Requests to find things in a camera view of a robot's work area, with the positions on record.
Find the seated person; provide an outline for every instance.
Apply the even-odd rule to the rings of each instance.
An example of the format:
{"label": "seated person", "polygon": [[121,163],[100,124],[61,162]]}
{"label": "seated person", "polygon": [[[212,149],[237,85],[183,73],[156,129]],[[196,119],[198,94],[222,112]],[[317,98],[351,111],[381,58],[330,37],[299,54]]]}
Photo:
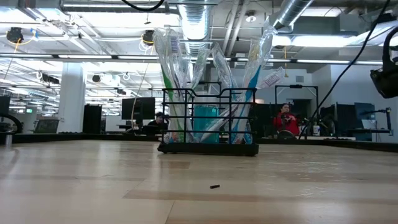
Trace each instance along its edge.
{"label": "seated person", "polygon": [[278,113],[278,117],[274,118],[274,126],[278,131],[283,130],[282,119],[285,123],[285,130],[290,131],[295,136],[300,134],[299,126],[297,124],[297,119],[294,115],[290,113],[290,106],[287,103],[284,103],[280,108],[280,112]]}
{"label": "seated person", "polygon": [[158,112],[156,113],[156,119],[149,122],[148,126],[157,126],[158,130],[167,130],[169,124],[167,122],[164,122],[163,113]]}

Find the teal box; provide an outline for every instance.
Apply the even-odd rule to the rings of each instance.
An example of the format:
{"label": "teal box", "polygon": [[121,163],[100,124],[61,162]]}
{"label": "teal box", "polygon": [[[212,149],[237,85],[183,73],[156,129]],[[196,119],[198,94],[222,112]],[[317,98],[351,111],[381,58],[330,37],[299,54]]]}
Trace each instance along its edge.
{"label": "teal box", "polygon": [[[219,109],[214,105],[195,105],[193,107],[194,116],[218,116]],[[195,118],[193,120],[193,130],[205,131],[208,124],[216,119],[214,118]],[[211,134],[203,143],[219,143],[220,134]]]}

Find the plastic bag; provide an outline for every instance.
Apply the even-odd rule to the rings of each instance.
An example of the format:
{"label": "plastic bag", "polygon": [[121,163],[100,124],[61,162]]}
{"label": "plastic bag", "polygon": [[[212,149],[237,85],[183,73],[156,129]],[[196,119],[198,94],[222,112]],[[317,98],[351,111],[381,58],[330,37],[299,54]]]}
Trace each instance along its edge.
{"label": "plastic bag", "polygon": [[[272,49],[272,38],[276,34],[276,30],[268,25],[264,28],[264,33],[261,38],[252,39],[251,47],[248,56],[248,63],[246,64],[245,74],[243,78],[243,88],[255,88],[259,80],[261,71],[261,64],[269,60]],[[252,91],[243,91],[243,102],[252,101]],[[249,105],[239,105],[236,116],[248,116]],[[233,131],[243,131],[248,123],[247,119],[234,120]],[[233,134],[233,144],[239,144],[242,141],[244,134]],[[246,140],[247,144],[251,143],[250,139]]]}

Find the white pillar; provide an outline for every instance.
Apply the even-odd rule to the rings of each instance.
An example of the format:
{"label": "white pillar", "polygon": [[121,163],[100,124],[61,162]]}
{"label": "white pillar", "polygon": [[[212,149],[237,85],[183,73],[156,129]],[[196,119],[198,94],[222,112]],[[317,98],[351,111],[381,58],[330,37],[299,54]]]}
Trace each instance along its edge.
{"label": "white pillar", "polygon": [[85,108],[86,75],[81,63],[63,63],[59,132],[82,132]]}
{"label": "white pillar", "polygon": [[37,118],[37,107],[27,106],[23,118],[24,119],[20,120],[20,122],[24,123],[24,129],[22,130],[22,133],[32,134],[35,129],[35,121]]}

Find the ceiling light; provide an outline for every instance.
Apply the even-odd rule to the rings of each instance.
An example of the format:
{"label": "ceiling light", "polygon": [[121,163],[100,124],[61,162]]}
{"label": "ceiling light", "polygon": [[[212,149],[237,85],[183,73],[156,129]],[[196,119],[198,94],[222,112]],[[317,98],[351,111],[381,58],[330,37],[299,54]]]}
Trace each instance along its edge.
{"label": "ceiling light", "polygon": [[270,58],[268,62],[275,62],[275,63],[290,63],[291,59],[273,59]]}
{"label": "ceiling light", "polygon": [[246,18],[246,22],[254,22],[254,21],[256,21],[256,17],[255,16],[248,16],[247,18]]}
{"label": "ceiling light", "polygon": [[60,58],[112,59],[110,55],[58,55]]}
{"label": "ceiling light", "polygon": [[290,46],[292,45],[292,40],[290,37],[287,36],[281,36],[281,35],[275,35],[272,38],[272,46]]}
{"label": "ceiling light", "polygon": [[327,64],[346,65],[349,63],[349,60],[302,60],[302,59],[298,59],[297,63],[327,63]]}
{"label": "ceiling light", "polygon": [[12,58],[52,58],[52,55],[46,54],[0,54],[0,57],[12,57]]}
{"label": "ceiling light", "polygon": [[298,47],[344,47],[349,37],[338,35],[298,35],[293,38],[292,45]]}
{"label": "ceiling light", "polygon": [[26,109],[25,106],[10,106],[10,109]]}
{"label": "ceiling light", "polygon": [[2,82],[2,83],[8,83],[8,84],[11,84],[11,85],[16,85],[16,84],[17,84],[17,83],[15,83],[15,82],[13,82],[13,81],[5,80],[5,79],[3,79],[3,78],[0,78],[0,82]]}
{"label": "ceiling light", "polygon": [[356,61],[355,65],[383,65],[383,62],[364,62],[364,61]]}
{"label": "ceiling light", "polygon": [[28,95],[29,92],[20,88],[9,88],[13,93]]}
{"label": "ceiling light", "polygon": [[56,105],[55,103],[49,103],[49,102],[47,102],[47,101],[45,101],[44,102],[46,105],[50,105],[50,106],[58,106],[58,105]]}
{"label": "ceiling light", "polygon": [[37,105],[42,105],[43,103],[41,103],[41,102],[36,102],[36,101],[30,101],[30,102],[28,102],[28,103],[33,103],[33,104],[37,104]]}
{"label": "ceiling light", "polygon": [[132,59],[132,60],[158,60],[159,57],[158,56],[119,56],[119,59]]}

